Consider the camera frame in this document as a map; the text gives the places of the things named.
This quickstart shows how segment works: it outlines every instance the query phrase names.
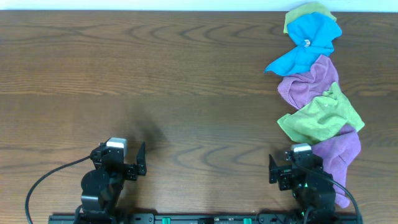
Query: white wall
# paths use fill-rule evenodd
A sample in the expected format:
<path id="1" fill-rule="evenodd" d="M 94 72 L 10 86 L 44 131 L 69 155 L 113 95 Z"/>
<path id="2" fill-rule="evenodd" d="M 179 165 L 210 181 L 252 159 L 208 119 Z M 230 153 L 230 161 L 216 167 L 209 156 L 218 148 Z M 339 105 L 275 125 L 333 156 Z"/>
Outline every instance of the white wall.
<path id="1" fill-rule="evenodd" d="M 0 0 L 0 9 L 289 11 L 309 0 Z M 398 0 L 319 0 L 330 11 L 398 12 Z"/>

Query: light green cloth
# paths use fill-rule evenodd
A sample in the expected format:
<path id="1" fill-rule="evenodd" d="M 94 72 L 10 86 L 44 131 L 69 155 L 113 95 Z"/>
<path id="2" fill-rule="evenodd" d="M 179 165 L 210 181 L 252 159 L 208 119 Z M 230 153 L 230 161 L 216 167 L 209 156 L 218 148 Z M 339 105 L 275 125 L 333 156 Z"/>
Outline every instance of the light green cloth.
<path id="1" fill-rule="evenodd" d="M 311 14 L 313 12 L 319 12 L 325 16 L 330 17 L 334 21 L 337 20 L 336 17 L 330 13 L 329 9 L 326 8 L 326 6 L 320 4 L 319 2 L 310 2 L 310 3 L 307 3 L 302 6 L 297 7 L 286 14 L 284 34 L 288 33 L 287 32 L 287 24 L 290 24 L 291 22 L 293 22 L 300 16 L 303 16 L 306 14 Z"/>
<path id="2" fill-rule="evenodd" d="M 310 145 L 332 138 L 345 124 L 357 132 L 365 126 L 336 82 L 296 113 L 281 117 L 278 124 L 292 141 Z"/>

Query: wood grain surface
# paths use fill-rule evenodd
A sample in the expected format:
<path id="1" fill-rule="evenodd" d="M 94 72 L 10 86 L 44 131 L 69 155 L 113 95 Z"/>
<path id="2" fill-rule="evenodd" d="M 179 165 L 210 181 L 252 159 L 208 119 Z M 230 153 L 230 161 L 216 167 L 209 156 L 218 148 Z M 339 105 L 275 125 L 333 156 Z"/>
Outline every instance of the wood grain surface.
<path id="1" fill-rule="evenodd" d="M 396 223 L 398 14 L 335 16 L 343 35 L 331 59 L 366 123 L 347 188 L 365 223 Z M 32 184 L 112 136 L 128 138 L 126 162 L 147 142 L 147 176 L 119 200 L 129 211 L 297 207 L 268 184 L 268 154 L 292 144 L 276 123 L 295 111 L 277 92 L 282 78 L 263 74 L 294 47 L 283 26 L 283 12 L 1 11 L 0 223 L 25 223 Z M 34 223 L 73 213 L 92 169 L 45 179 Z"/>

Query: crumpled towel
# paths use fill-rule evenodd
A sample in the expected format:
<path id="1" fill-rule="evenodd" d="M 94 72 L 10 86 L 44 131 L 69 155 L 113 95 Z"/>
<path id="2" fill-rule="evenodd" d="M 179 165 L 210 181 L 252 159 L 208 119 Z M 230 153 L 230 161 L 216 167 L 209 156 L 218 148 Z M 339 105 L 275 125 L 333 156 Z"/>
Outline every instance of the crumpled towel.
<path id="1" fill-rule="evenodd" d="M 336 17 L 333 16 L 329 9 L 320 4 L 319 2 L 310 2 L 307 4 L 304 4 L 302 6 L 299 6 L 293 10 L 291 10 L 290 12 L 286 13 L 285 16 L 285 27 L 284 27 L 284 34 L 288 33 L 287 30 L 287 24 L 290 24 L 291 22 L 293 22 L 295 19 L 297 19 L 298 17 L 302 16 L 302 15 L 306 15 L 309 13 L 313 13 L 313 12 L 319 12 L 327 17 L 329 17 L 330 19 L 333 19 L 333 21 L 336 21 Z"/>
<path id="2" fill-rule="evenodd" d="M 285 76 L 308 72 L 321 54 L 329 56 L 335 50 L 331 41 L 342 34 L 333 19 L 319 12 L 297 18 L 287 29 L 297 47 L 269 64 L 264 73 Z"/>
<path id="3" fill-rule="evenodd" d="M 333 175 L 333 180 L 346 186 L 347 168 L 361 151 L 358 133 L 346 124 L 340 130 L 340 135 L 312 146 L 312 152 L 323 158 L 323 170 Z M 349 198 L 337 186 L 335 202 L 341 208 L 349 205 Z"/>
<path id="4" fill-rule="evenodd" d="M 330 58 L 321 55 L 309 72 L 284 77 L 278 91 L 283 99 L 299 110 L 314 97 L 322 96 L 333 82 L 338 83 L 336 68 Z"/>
<path id="5" fill-rule="evenodd" d="M 365 125 L 335 82 L 301 110 L 281 117 L 278 124 L 292 141 L 309 145 L 332 138 L 345 124 L 357 132 Z"/>

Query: blue cloth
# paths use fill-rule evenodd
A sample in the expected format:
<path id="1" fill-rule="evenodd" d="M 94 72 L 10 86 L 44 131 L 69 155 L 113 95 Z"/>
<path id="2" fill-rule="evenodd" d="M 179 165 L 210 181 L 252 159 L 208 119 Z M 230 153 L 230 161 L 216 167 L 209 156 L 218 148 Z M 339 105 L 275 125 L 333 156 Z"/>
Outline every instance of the blue cloth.
<path id="1" fill-rule="evenodd" d="M 331 41 L 342 34 L 333 19 L 319 12 L 300 16 L 287 24 L 287 30 L 297 47 L 269 64 L 264 73 L 286 76 L 309 72 L 321 54 L 329 56 L 335 50 Z"/>

